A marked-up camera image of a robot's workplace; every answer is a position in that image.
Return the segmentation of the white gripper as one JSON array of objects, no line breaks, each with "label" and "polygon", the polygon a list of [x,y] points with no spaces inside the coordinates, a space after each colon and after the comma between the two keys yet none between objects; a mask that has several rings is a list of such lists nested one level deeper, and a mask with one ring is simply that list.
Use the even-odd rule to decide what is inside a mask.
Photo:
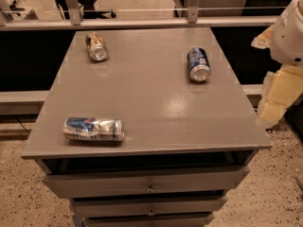
[{"label": "white gripper", "polygon": [[271,46],[272,59],[283,64],[275,73],[266,74],[258,104],[258,119],[277,124],[303,94],[303,14],[299,4],[285,8],[251,45],[258,49]]}]

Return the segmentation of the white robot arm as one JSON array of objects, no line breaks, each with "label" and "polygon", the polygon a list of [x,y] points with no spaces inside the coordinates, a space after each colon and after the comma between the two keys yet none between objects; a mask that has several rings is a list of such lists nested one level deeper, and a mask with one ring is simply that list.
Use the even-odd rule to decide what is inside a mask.
[{"label": "white robot arm", "polygon": [[259,121],[272,127],[303,94],[303,0],[293,0],[251,45],[269,48],[271,58],[281,64],[266,74],[258,104]]}]

